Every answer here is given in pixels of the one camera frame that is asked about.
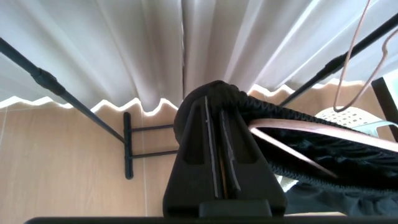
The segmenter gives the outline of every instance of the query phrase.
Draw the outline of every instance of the copper-colored wire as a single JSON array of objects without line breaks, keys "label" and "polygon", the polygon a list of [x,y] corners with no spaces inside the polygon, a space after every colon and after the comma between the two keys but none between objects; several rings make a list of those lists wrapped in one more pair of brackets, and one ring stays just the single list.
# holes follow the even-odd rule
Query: copper-colored wire
[{"label": "copper-colored wire", "polygon": [[342,108],[337,108],[337,101],[340,97],[340,91],[341,91],[341,84],[343,83],[344,80],[344,76],[346,75],[346,70],[347,70],[347,65],[349,62],[349,58],[351,57],[351,52],[353,51],[353,47],[354,47],[354,43],[356,40],[356,37],[358,36],[358,32],[359,32],[359,28],[362,26],[363,23],[363,19],[365,16],[366,11],[368,10],[368,7],[370,5],[371,0],[368,0],[368,3],[365,6],[365,9],[362,13],[361,19],[359,20],[358,26],[356,28],[354,37],[351,41],[351,45],[349,47],[348,53],[347,53],[347,57],[346,60],[344,62],[344,66],[343,66],[343,71],[341,72],[341,76],[340,76],[340,82],[337,86],[337,92],[336,92],[336,96],[335,96],[335,102],[333,103],[333,109],[335,112],[342,112],[344,110],[346,110],[347,108],[349,108],[350,106],[352,106],[362,95],[363,93],[366,91],[366,89],[369,87],[369,85],[371,84],[371,82],[373,81],[374,77],[376,76],[376,74],[378,73],[378,71],[380,70],[381,66],[383,65],[384,61],[386,60],[387,56],[388,56],[388,51],[387,51],[387,43],[391,40],[391,38],[396,35],[398,33],[398,29],[396,29],[389,37],[387,37],[387,39],[384,41],[383,45],[382,45],[382,52],[383,52],[383,56],[379,62],[379,64],[377,65],[377,67],[374,69],[372,75],[369,77],[369,79],[366,81],[365,85],[362,87],[362,89],[359,91],[359,93],[345,106],[343,106]]}]

